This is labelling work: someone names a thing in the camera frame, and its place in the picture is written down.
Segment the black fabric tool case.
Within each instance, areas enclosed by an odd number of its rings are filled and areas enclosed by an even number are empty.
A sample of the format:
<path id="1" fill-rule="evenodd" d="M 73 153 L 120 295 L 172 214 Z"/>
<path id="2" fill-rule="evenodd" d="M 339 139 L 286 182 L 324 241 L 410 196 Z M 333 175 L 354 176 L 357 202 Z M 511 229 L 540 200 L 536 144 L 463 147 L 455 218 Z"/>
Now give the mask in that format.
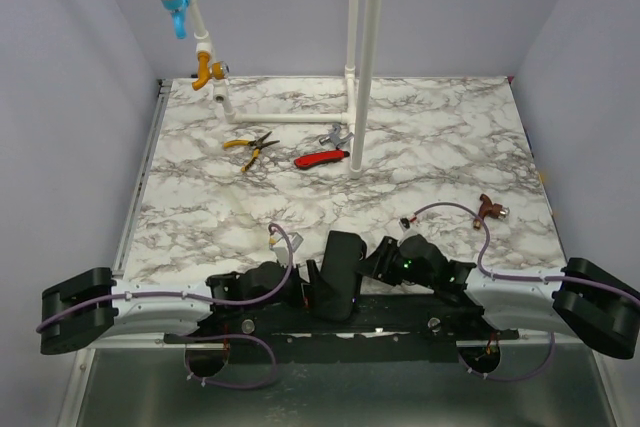
<path id="1" fill-rule="evenodd" d="M 321 268 L 312 280 L 310 304 L 315 317 L 330 322 L 345 322 L 351 317 L 362 282 L 357 267 L 366 249 L 358 234 L 329 232 Z"/>

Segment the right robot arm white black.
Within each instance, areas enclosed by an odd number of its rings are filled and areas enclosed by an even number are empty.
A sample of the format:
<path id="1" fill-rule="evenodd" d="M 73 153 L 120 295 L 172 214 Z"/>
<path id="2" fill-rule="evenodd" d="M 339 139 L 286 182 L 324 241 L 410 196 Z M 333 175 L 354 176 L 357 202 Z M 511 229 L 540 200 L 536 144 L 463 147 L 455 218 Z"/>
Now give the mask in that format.
<path id="1" fill-rule="evenodd" d="M 384 238 L 358 264 L 360 274 L 391 286 L 426 287 L 449 304 L 473 305 L 460 326 L 480 339 L 494 329 L 560 333 L 612 358 L 629 360 L 639 336 L 639 293 L 596 264 L 572 258 L 549 274 L 481 271 L 447 259 L 421 235 Z"/>

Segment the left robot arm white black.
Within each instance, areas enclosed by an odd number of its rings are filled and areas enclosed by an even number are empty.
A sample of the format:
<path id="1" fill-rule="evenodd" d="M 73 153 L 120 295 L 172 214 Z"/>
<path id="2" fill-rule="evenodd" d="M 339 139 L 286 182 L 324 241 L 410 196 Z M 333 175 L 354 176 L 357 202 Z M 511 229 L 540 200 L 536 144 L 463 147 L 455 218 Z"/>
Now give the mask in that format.
<path id="1" fill-rule="evenodd" d="M 310 305 L 310 295 L 311 283 L 297 266 L 273 261 L 201 283 L 165 286 L 126 282 L 100 267 L 42 292 L 36 332 L 43 355 L 76 352 L 121 335 L 171 334 L 209 342 L 228 331 L 222 324 L 229 316 L 271 305 L 302 309 Z"/>

